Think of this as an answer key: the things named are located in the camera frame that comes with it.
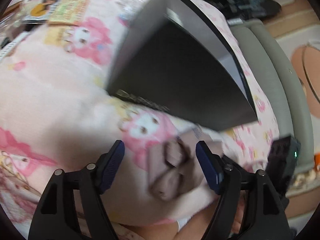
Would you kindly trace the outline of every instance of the orange object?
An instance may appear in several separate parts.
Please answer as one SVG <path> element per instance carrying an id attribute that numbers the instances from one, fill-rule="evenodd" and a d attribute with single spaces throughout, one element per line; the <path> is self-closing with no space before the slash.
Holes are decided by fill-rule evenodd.
<path id="1" fill-rule="evenodd" d="M 315 154 L 315 164 L 316 171 L 320 171 L 320 153 Z"/>

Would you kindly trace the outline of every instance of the woman in yellow shirt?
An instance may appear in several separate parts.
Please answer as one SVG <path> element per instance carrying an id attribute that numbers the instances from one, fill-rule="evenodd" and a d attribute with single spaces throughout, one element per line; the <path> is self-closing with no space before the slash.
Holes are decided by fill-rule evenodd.
<path id="1" fill-rule="evenodd" d="M 31 10 L 30 15 L 34 17 L 45 15 L 50 10 L 50 5 L 53 5 L 57 1 L 58 0 L 43 0 Z"/>

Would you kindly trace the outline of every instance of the pink cartoon bed sheet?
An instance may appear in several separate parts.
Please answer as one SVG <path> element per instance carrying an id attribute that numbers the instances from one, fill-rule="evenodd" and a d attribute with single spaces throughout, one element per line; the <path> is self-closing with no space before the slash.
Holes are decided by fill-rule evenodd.
<path id="1" fill-rule="evenodd" d="M 259 117 L 222 133 L 203 129 L 221 140 L 225 154 L 240 165 L 263 167 L 270 143 L 279 135 L 270 103 L 223 15 L 202 0 L 192 1 L 234 50 Z M 79 170 L 116 139 L 124 141 L 126 153 L 111 189 L 102 196 L 111 221 L 168 223 L 192 216 L 215 199 L 207 185 L 170 202 L 148 192 L 148 146 L 194 124 L 106 94 L 104 80 L 128 28 L 121 17 L 123 6 L 123 0 L 90 0 L 80 26 L 40 25 L 0 63 L 0 203 L 25 236 L 54 170 Z"/>

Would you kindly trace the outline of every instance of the metal screw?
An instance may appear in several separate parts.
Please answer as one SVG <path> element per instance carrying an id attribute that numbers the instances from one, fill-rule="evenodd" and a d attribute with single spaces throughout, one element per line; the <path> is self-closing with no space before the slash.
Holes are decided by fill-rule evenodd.
<path id="1" fill-rule="evenodd" d="M 260 176 L 264 176 L 266 174 L 266 172 L 264 170 L 258 170 L 258 174 Z"/>
<path id="2" fill-rule="evenodd" d="M 96 165 L 95 165 L 94 163 L 89 163 L 89 164 L 87 165 L 87 169 L 88 169 L 88 170 L 93 170 L 95 167 L 96 167 Z"/>
<path id="3" fill-rule="evenodd" d="M 226 164 L 224 166 L 224 169 L 227 170 L 227 171 L 232 171 L 233 170 L 233 166 L 231 164 Z"/>
<path id="4" fill-rule="evenodd" d="M 55 170 L 55 171 L 54 171 L 54 174 L 55 174 L 56 176 L 61 175 L 61 174 L 62 174 L 62 169 L 57 169 L 57 170 Z"/>

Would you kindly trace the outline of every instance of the gray cushion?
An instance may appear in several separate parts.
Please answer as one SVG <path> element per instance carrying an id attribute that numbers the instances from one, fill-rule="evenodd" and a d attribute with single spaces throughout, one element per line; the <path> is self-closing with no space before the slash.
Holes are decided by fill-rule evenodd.
<path id="1" fill-rule="evenodd" d="M 275 113 L 280 136 L 301 143 L 297 172 L 314 165 L 314 142 L 308 104 L 297 74 L 276 40 L 259 20 L 231 27 L 239 47 Z"/>

